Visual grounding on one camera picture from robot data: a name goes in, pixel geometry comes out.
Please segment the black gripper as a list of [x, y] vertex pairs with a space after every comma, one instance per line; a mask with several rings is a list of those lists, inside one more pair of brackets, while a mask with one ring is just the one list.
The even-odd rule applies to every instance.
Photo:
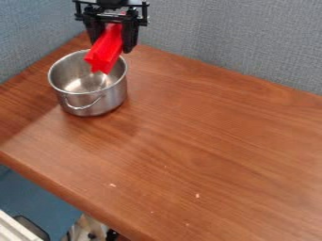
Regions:
[[138, 45], [139, 27], [148, 25], [146, 0], [72, 0], [75, 19], [83, 21], [91, 43], [100, 37], [106, 23], [122, 24], [123, 53]]

